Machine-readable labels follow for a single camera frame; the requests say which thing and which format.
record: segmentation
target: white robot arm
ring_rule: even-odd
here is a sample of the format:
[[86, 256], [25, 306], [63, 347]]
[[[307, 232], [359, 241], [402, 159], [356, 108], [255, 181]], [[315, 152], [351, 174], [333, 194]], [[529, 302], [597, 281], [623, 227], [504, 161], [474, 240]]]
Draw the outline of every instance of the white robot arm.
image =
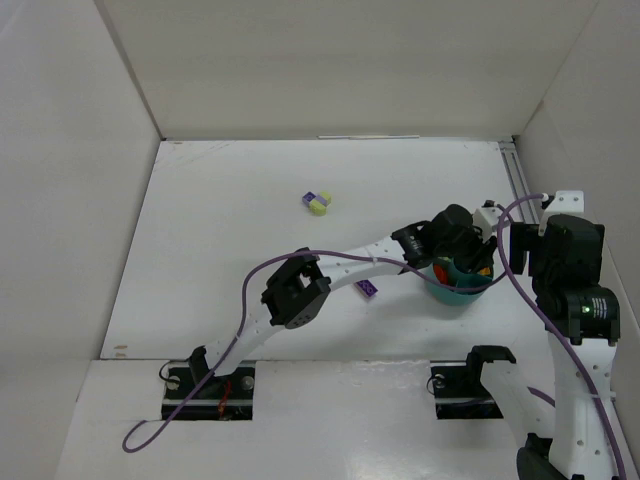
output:
[[[610, 371], [620, 324], [615, 295], [598, 285], [604, 228], [580, 218], [582, 192], [558, 192], [546, 203], [540, 225], [512, 225], [509, 263], [521, 274], [531, 252], [529, 274], [537, 304], [593, 369], [599, 396], [610, 411]], [[233, 373], [272, 335], [313, 320], [328, 294], [345, 285], [421, 269], [440, 256], [452, 257], [468, 272], [492, 265], [499, 215], [491, 203], [473, 216], [451, 205], [431, 222], [409, 225], [341, 254], [352, 258], [300, 251], [269, 279], [226, 357], [219, 341], [194, 350], [189, 366], [195, 382], [218, 363], [215, 377]], [[586, 384], [556, 337], [550, 335], [549, 341], [556, 374], [555, 421], [530, 394], [515, 359], [485, 359], [475, 378], [496, 401], [521, 447], [520, 479], [615, 479], [615, 463]]]

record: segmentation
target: white enclosure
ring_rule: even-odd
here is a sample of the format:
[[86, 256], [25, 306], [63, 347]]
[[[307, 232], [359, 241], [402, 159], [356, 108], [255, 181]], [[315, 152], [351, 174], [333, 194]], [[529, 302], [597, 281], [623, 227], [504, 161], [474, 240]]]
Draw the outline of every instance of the white enclosure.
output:
[[[151, 464], [144, 456], [123, 460], [114, 442], [133, 418], [153, 417], [150, 395], [160, 385], [149, 378], [156, 362], [130, 359], [188, 355], [209, 341], [210, 333], [233, 328], [241, 274], [258, 260], [303, 245], [344, 250], [428, 218], [444, 203], [473, 208], [485, 198], [512, 199], [514, 185], [502, 160], [518, 177], [515, 153], [500, 151], [497, 143], [512, 135], [521, 135], [517, 146], [526, 177], [521, 186], [583, 189], [589, 217], [607, 227], [602, 283], [620, 299], [623, 327], [613, 370], [616, 409], [631, 455], [639, 460], [638, 25], [640, 5], [634, 0], [0, 2], [0, 478], [54, 478], [72, 415], [58, 480], [90, 478], [94, 468], [121, 480], [162, 478], [170, 471], [164, 462], [169, 438], [215, 442], [220, 432], [181, 426], [152, 454]], [[366, 134], [457, 138], [314, 140]], [[166, 137], [174, 143], [162, 144], [154, 165]], [[224, 142], [215, 144], [221, 148], [215, 155], [198, 158], [197, 144], [179, 143], [186, 139]], [[278, 142], [256, 151], [252, 142], [226, 142], [232, 139], [308, 143], [292, 142], [295, 148], [268, 153]], [[372, 168], [371, 181], [359, 185], [352, 177], [366, 168]], [[336, 172], [342, 172], [339, 180]], [[314, 176], [317, 184], [310, 185]], [[424, 197], [421, 185], [428, 187]], [[409, 192], [401, 191], [407, 186]], [[254, 193], [245, 198], [242, 188]], [[304, 211], [299, 196], [323, 188], [333, 189], [336, 203], [318, 219]], [[360, 211], [380, 196], [384, 203], [375, 210]], [[400, 210], [403, 202], [411, 205]], [[259, 234], [272, 225], [266, 215], [259, 219], [254, 205], [276, 209], [280, 233], [269, 241]], [[176, 223], [176, 215], [187, 217]], [[354, 231], [359, 222], [363, 226]], [[335, 238], [327, 226], [352, 233]], [[236, 238], [236, 232], [245, 236]], [[216, 248], [206, 243], [206, 234]], [[191, 248], [185, 241], [193, 242]], [[217, 276], [221, 272], [233, 278], [227, 282]], [[182, 282], [177, 301], [154, 301], [175, 293], [170, 289], [176, 277]], [[381, 292], [419, 293], [423, 285], [405, 277], [393, 285], [381, 280]], [[254, 296], [263, 280], [252, 287]], [[207, 293], [206, 281], [212, 282]], [[194, 285], [196, 291], [189, 290]], [[499, 296], [487, 296], [460, 315], [426, 296], [423, 304], [411, 297], [394, 325], [396, 333], [388, 324], [397, 312], [390, 299], [366, 304], [343, 289], [319, 317], [324, 324], [292, 333], [295, 343], [274, 340], [255, 356], [418, 359], [405, 364], [408, 397], [396, 399], [395, 387], [389, 387], [394, 366], [379, 369], [374, 379], [360, 364], [350, 364], [349, 380], [370, 381], [371, 389], [341, 386], [339, 391], [347, 403], [363, 403], [371, 396], [367, 392], [388, 394], [407, 411], [419, 412], [429, 399], [416, 387], [423, 373], [411, 365], [446, 351], [459, 356], [462, 348], [451, 347], [455, 339], [484, 339], [493, 328], [524, 352], [529, 373], [549, 389], [550, 377], [541, 373], [548, 372], [549, 359], [533, 361], [544, 332], [508, 287], [497, 287]], [[493, 319], [493, 303], [522, 317], [514, 323], [507, 323], [506, 315]], [[422, 306], [435, 313], [426, 330], [415, 334], [423, 326]], [[376, 307], [382, 313], [371, 313]], [[212, 312], [210, 328], [205, 318]], [[372, 317], [375, 328], [364, 337], [358, 336], [362, 329], [349, 336], [349, 327], [340, 322], [351, 319], [360, 327]], [[457, 334], [455, 325], [469, 328]], [[176, 339], [176, 332], [184, 335]], [[97, 360], [101, 348], [103, 360]], [[277, 387], [297, 392], [304, 404], [292, 422], [301, 421], [304, 412], [317, 414], [317, 391], [309, 385], [299, 389], [293, 380], [311, 375], [319, 384], [331, 384], [337, 364], [286, 365], [278, 375], [276, 367], [260, 367], [265, 375], [260, 411], [286, 417], [271, 399]], [[130, 395], [101, 390], [121, 382], [133, 389]], [[371, 456], [385, 448], [380, 431], [368, 426], [389, 408], [386, 400], [372, 400], [369, 414], [358, 417], [362, 437], [340, 430], [348, 417], [341, 408], [336, 406], [326, 423], [337, 430], [328, 433], [303, 422], [317, 428], [307, 436], [318, 435], [313, 439], [318, 448], [344, 442], [354, 447], [349, 458], [362, 462], [345, 462], [332, 472], [318, 468], [316, 475], [369, 478], [373, 459], [389, 468], [376, 473], [390, 478], [502, 478], [501, 466], [513, 461], [501, 423], [473, 427], [491, 437], [489, 448], [464, 443], [467, 430], [461, 427], [447, 430], [430, 417], [414, 425], [405, 415], [398, 417], [392, 436], [408, 443], [390, 450], [398, 456], [406, 452], [402, 458], [413, 462], [403, 470], [391, 455]], [[258, 427], [273, 427], [262, 420]], [[256, 425], [237, 435], [237, 447], [257, 441], [251, 430]], [[446, 446], [421, 427], [441, 429]], [[302, 452], [294, 427], [281, 434]], [[465, 460], [456, 470], [451, 459], [459, 442]], [[438, 455], [423, 457], [422, 446]], [[104, 457], [93, 455], [98, 449]], [[325, 450], [318, 457], [325, 461], [319, 462], [335, 461], [340, 451]], [[211, 473], [211, 458], [199, 457], [195, 464]], [[182, 451], [178, 460], [175, 468], [190, 464], [190, 454]], [[262, 473], [250, 464], [233, 472], [230, 465], [223, 465], [227, 478]], [[298, 470], [294, 465], [282, 472], [293, 478]]]
[[596, 0], [100, 0], [166, 137], [520, 133]]

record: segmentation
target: purple cable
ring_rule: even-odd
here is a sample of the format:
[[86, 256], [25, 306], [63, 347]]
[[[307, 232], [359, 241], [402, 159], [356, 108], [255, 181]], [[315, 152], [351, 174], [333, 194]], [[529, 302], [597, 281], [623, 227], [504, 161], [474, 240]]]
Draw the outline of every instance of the purple cable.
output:
[[531, 300], [531, 298], [529, 298], [529, 295], [527, 295], [527, 292], [524, 291], [524, 289], [522, 288], [522, 286], [520, 285], [520, 283], [516, 279], [515, 274], [511, 270], [511, 267], [509, 266], [509, 262], [507, 260], [507, 254], [506, 254], [506, 251], [505, 251], [505, 248], [504, 248], [504, 242], [502, 241], [502, 233], [503, 233], [504, 228], [505, 228], [505, 219], [507, 218], [507, 214], [511, 210], [513, 210], [515, 207], [520, 205], [521, 203], [527, 202], [529, 200], [542, 199], [543, 197], [544, 197], [543, 194], [536, 193], [536, 194], [527, 195], [527, 196], [518, 198], [517, 200], [515, 200], [513, 203], [511, 203], [511, 205], [509, 205], [505, 209], [505, 211], [502, 213], [502, 215], [500, 215], [500, 221], [498, 222], [498, 232], [497, 232], [498, 253], [500, 254], [500, 259], [502, 260], [502, 264], [504, 266], [504, 271], [507, 274], [507, 276], [509, 277], [509, 280], [511, 280], [511, 283], [513, 284], [513, 286], [515, 287], [517, 292], [524, 299], [524, 301], [527, 302], [527, 304], [536, 313], [536, 315], [538, 315], [538, 317], [540, 317], [540, 319], [544, 322], [544, 325], [545, 325], [545, 327], [547, 327], [547, 330], [549, 330], [551, 333], [553, 333], [553, 335], [558, 339], [560, 344], [563, 346], [563, 348], [566, 350], [566, 352], [571, 357], [571, 360], [573, 360], [573, 363], [576, 364], [576, 367], [578, 368], [578, 370], [582, 374], [582, 378], [584, 378], [584, 381], [587, 384], [587, 388], [589, 389], [589, 393], [591, 393], [591, 395], [594, 395], [593, 403], [596, 406], [596, 411], [598, 412], [598, 416], [600, 417], [600, 421], [602, 422], [602, 427], [603, 427], [605, 433], [607, 434], [607, 438], [609, 439], [609, 443], [611, 444], [611, 451], [613, 452], [613, 456], [614, 456], [615, 461], [616, 461], [616, 466], [618, 467], [618, 476], [619, 476], [620, 480], [627, 480], [627, 472], [626, 472], [626, 470], [624, 468], [624, 462], [622, 460], [622, 452], [620, 451], [620, 447], [618, 446], [618, 441], [616, 439], [616, 435], [613, 432], [613, 428], [611, 427], [611, 422], [609, 422], [609, 418], [607, 417], [607, 411], [605, 410], [604, 404], [602, 403], [602, 400], [600, 399], [600, 396], [599, 396], [600, 394], [598, 393], [598, 389], [596, 388], [595, 384], [593, 383], [593, 380], [591, 379], [591, 375], [589, 375], [589, 371], [586, 369], [586, 367], [584, 366], [584, 364], [580, 360], [580, 357], [578, 357], [578, 354], [574, 351], [573, 347], [567, 341], [567, 339], [564, 337], [564, 335], [562, 335], [560, 330], [558, 330], [558, 328], [553, 324], [553, 322], [547, 318], [547, 316], [544, 314], [544, 312], [542, 310], [540, 310], [540, 308], [535, 304], [535, 302], [533, 300]]
[[533, 387], [527, 387], [527, 388], [529, 389], [529, 392], [531, 393], [531, 395], [533, 395], [534, 397], [541, 398], [552, 407], [556, 406], [556, 401], [553, 398], [551, 398], [551, 396], [544, 393], [542, 390], [538, 390], [537, 388], [533, 388]]
[[[513, 218], [511, 217], [509, 212], [507, 210], [505, 210], [505, 208], [502, 205], [498, 204], [498, 205], [496, 205], [496, 207], [499, 208], [503, 212], [502, 216], [505, 216], [506, 218], [509, 219], [510, 222], [513, 223]], [[419, 270], [417, 270], [417, 269], [405, 264], [404, 262], [401, 262], [401, 261], [398, 261], [398, 260], [394, 260], [392, 258], [379, 257], [379, 258], [373, 259], [371, 257], [360, 257], [360, 256], [357, 256], [357, 255], [349, 255], [347, 253], [332, 252], [331, 250], [304, 250], [304, 251], [299, 251], [299, 252], [288, 253], [286, 255], [280, 255], [279, 257], [275, 257], [275, 258], [272, 258], [271, 260], [267, 260], [266, 262], [263, 262], [260, 265], [256, 266], [255, 268], [253, 268], [253, 270], [251, 270], [247, 274], [247, 276], [245, 277], [244, 281], [242, 282], [242, 317], [241, 317], [241, 320], [240, 320], [240, 325], [239, 325], [238, 330], [236, 332], [236, 336], [229, 343], [229, 346], [226, 348], [226, 350], [224, 351], [222, 356], [218, 359], [218, 361], [213, 366], [213, 368], [211, 370], [209, 370], [209, 372], [202, 378], [202, 380], [200, 380], [200, 382], [198, 382], [198, 384], [195, 387], [193, 387], [193, 390], [191, 390], [191, 392], [189, 392], [189, 394], [184, 398], [184, 400], [182, 400], [182, 402], [180, 402], [180, 404], [173, 410], [173, 412], [171, 412], [171, 415], [169, 415], [169, 417], [167, 417], [167, 419], [162, 423], [162, 425], [160, 425], [160, 427], [158, 427], [158, 429], [153, 433], [153, 435], [151, 435], [145, 442], [143, 442], [142, 444], [138, 445], [137, 447], [133, 447], [133, 448], [129, 448], [127, 446], [127, 442], [129, 440], [129, 438], [131, 437], [131, 435], [133, 435], [133, 433], [135, 431], [137, 431], [138, 428], [140, 428], [142, 425], [147, 423], [147, 420], [142, 420], [142, 421], [138, 422], [131, 430], [129, 430], [129, 433], [127, 433], [127, 435], [122, 440], [122, 450], [124, 450], [126, 453], [136, 453], [136, 452], [139, 452], [140, 450], [142, 450], [143, 448], [145, 448], [146, 446], [148, 446], [149, 444], [151, 444], [151, 442], [153, 442], [156, 438], [158, 438], [160, 436], [160, 434], [163, 432], [163, 430], [165, 428], [167, 428], [167, 426], [173, 421], [174, 418], [176, 418], [176, 416], [185, 407], [185, 405], [187, 403], [189, 403], [189, 401], [202, 389], [202, 387], [204, 387], [204, 385], [209, 381], [209, 379], [211, 379], [211, 377], [215, 374], [215, 372], [218, 369], [218, 367], [222, 364], [222, 362], [224, 362], [224, 360], [227, 358], [229, 353], [231, 353], [231, 350], [233, 349], [233, 347], [235, 346], [236, 342], [238, 341], [238, 337], [242, 334], [242, 331], [244, 330], [244, 325], [245, 325], [246, 318], [247, 318], [247, 286], [249, 285], [249, 281], [251, 280], [251, 278], [256, 273], [258, 273], [260, 270], [262, 270], [265, 267], [268, 267], [269, 265], [273, 265], [274, 263], [278, 263], [278, 262], [282, 262], [284, 260], [288, 260], [289, 258], [302, 257], [302, 256], [305, 256], [305, 255], [324, 255], [324, 256], [328, 256], [328, 257], [338, 257], [338, 258], [344, 258], [344, 259], [347, 259], [347, 260], [355, 260], [355, 261], [358, 261], [358, 262], [374, 262], [374, 261], [378, 261], [378, 262], [382, 262], [382, 263], [390, 263], [392, 265], [396, 265], [396, 266], [401, 267], [401, 268], [403, 268], [405, 270], [408, 270], [408, 271], [410, 271], [412, 273], [415, 273], [417, 276], [419, 276], [424, 281], [426, 281], [428, 283], [431, 283], [431, 284], [433, 284], [433, 285], [435, 285], [437, 287], [446, 288], [447, 290], [451, 290], [453, 292], [460, 292], [460, 293], [480, 292], [482, 290], [486, 290], [487, 288], [492, 287], [493, 285], [498, 283], [506, 275], [506, 272], [503, 272], [498, 278], [496, 278], [495, 280], [492, 280], [490, 283], [488, 283], [486, 285], [483, 285], [481, 287], [459, 288], [459, 287], [452, 287], [450, 285], [441, 284], [440, 282], [437, 282], [436, 280], [433, 280], [433, 279], [427, 277], [424, 273], [422, 273]]]

